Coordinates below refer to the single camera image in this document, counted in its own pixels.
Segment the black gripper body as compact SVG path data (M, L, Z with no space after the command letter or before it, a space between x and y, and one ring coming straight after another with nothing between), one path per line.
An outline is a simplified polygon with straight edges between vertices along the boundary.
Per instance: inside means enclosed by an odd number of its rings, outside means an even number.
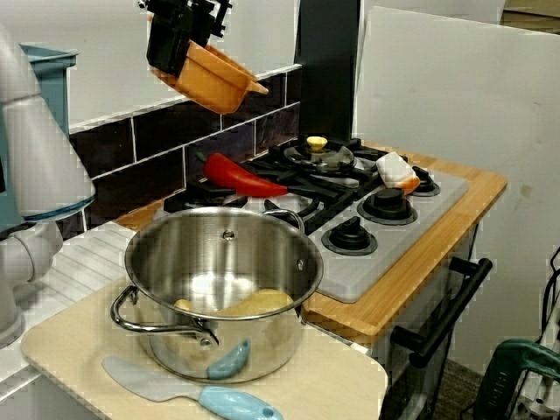
M153 19L161 19L168 25L183 29L191 34L193 16L203 12L215 17L215 36L222 36L225 30L224 17L232 8L228 0L220 1L174 1L174 0L145 0L139 2L139 7L153 15Z

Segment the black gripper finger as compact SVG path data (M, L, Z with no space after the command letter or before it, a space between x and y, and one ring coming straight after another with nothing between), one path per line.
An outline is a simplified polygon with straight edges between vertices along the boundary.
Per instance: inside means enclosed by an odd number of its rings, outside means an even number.
M196 44L206 44L211 36L215 36L215 17L209 13L195 13L192 19L190 39Z
M151 21L146 57L152 67L166 74L180 75L188 47L187 31L170 26L161 19Z

